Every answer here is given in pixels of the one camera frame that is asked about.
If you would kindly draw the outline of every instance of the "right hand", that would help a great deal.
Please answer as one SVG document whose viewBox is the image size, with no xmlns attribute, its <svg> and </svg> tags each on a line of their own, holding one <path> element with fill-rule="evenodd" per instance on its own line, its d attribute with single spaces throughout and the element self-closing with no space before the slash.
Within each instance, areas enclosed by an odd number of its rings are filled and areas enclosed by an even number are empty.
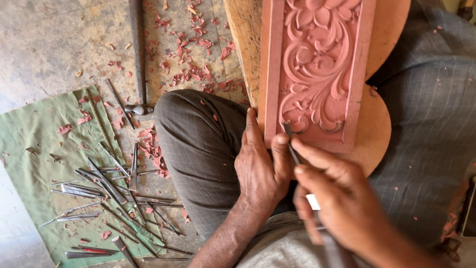
<svg viewBox="0 0 476 268">
<path fill-rule="evenodd" d="M 291 140 L 293 148 L 309 162 L 294 169 L 299 185 L 294 204 L 314 244 L 321 244 L 306 195 L 316 196 L 319 217 L 327 230 L 344 247 L 366 255 L 394 231 L 379 205 L 361 168 L 333 154 Z"/>
</svg>

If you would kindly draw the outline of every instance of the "leg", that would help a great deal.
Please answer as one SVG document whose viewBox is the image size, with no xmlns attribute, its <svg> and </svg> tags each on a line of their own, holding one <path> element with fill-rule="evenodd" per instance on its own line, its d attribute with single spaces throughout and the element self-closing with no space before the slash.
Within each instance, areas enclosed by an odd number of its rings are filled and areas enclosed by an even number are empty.
<svg viewBox="0 0 476 268">
<path fill-rule="evenodd" d="M 154 120 L 174 186 L 204 242 L 240 193 L 234 158 L 241 148 L 246 111 L 208 93 L 176 90 L 159 99 Z"/>
<path fill-rule="evenodd" d="M 439 242 L 450 200 L 476 156 L 475 37 L 474 26 L 456 15 L 413 1 L 398 44 L 368 81 L 392 120 L 387 153 L 370 181 L 390 220 L 427 247 Z"/>
</svg>

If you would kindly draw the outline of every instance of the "left hand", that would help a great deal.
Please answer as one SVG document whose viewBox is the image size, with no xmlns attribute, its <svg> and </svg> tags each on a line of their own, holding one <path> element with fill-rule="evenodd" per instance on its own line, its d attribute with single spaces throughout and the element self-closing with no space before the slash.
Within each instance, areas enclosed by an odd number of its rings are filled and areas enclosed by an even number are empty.
<svg viewBox="0 0 476 268">
<path fill-rule="evenodd" d="M 235 160 L 241 189 L 238 200 L 245 202 L 248 209 L 271 215 L 278 202 L 288 193 L 291 180 L 288 142 L 289 137 L 285 133 L 273 137 L 272 163 L 256 122 L 256 113 L 248 109 L 241 150 Z"/>
</svg>

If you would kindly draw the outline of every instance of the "carved panel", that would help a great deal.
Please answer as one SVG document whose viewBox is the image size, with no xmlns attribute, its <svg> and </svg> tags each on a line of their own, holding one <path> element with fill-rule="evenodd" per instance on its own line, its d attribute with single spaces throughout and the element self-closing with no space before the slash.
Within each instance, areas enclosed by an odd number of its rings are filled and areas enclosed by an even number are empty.
<svg viewBox="0 0 476 268">
<path fill-rule="evenodd" d="M 263 18 L 264 25 L 269 20 L 269 29 L 263 28 L 269 40 L 262 41 L 268 46 L 267 62 L 262 62 L 268 72 L 261 78 L 267 87 L 267 146 L 290 122 L 307 143 L 349 152 L 375 0 L 271 0 L 263 8 L 271 10 Z"/>
</svg>

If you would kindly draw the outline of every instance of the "scroll motif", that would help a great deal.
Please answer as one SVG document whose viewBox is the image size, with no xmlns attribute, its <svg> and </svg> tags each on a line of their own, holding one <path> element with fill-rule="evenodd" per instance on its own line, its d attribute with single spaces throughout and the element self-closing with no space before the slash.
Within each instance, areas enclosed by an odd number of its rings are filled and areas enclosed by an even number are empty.
<svg viewBox="0 0 476 268">
<path fill-rule="evenodd" d="M 326 132 L 337 132 L 343 121 L 329 120 L 328 98 L 347 99 L 354 40 L 349 25 L 358 21 L 362 0 L 287 0 L 290 12 L 285 30 L 290 39 L 282 58 L 292 80 L 279 104 L 279 122 L 299 113 L 292 130 L 302 133 L 310 122 Z"/>
</svg>

